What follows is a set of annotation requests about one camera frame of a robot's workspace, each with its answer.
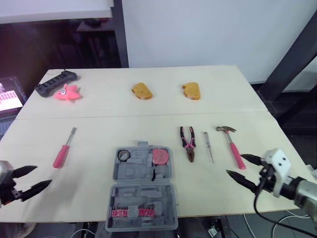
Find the pink stuffed toy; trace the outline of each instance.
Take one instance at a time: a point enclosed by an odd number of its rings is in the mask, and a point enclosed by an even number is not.
[[[64,84],[64,87],[56,92],[53,96],[54,98],[61,100],[75,100],[81,98],[81,95],[77,93],[77,86]]]

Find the hammer head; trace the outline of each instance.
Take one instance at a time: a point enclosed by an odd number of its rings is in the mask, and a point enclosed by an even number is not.
[[[228,126],[217,126],[217,127],[216,127],[216,130],[217,130],[217,131],[222,130],[222,131],[224,131],[224,132],[226,132],[226,131],[235,132],[235,131],[236,131],[236,129],[233,129],[233,128],[228,127]]]

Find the toast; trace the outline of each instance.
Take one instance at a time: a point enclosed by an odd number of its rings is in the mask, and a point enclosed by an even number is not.
[[[145,86],[144,83],[137,83],[134,85],[132,92],[135,94],[135,96],[142,100],[150,99],[153,96],[151,91]]]
[[[191,82],[183,85],[184,95],[186,98],[191,100],[199,100],[200,99],[200,91],[198,83]]]

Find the pink screwdriver handle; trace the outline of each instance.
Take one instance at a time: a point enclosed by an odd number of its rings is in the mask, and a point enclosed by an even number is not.
[[[60,168],[63,165],[69,146],[63,145],[53,163],[54,168]]]
[[[230,143],[230,148],[231,148],[231,150],[232,150],[232,153],[233,153],[233,155],[234,155],[234,158],[235,158],[236,161],[237,161],[237,164],[238,164],[239,169],[245,170],[247,167],[246,167],[245,164],[243,163],[243,161],[242,161],[242,159],[241,159],[241,156],[240,156],[240,153],[239,153],[239,151],[238,151],[236,145],[235,145],[233,142]]]

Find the gray toolbox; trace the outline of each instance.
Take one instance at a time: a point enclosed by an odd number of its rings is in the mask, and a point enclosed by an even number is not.
[[[106,218],[108,232],[174,230],[178,227],[171,153],[167,147],[120,148],[116,152]]]

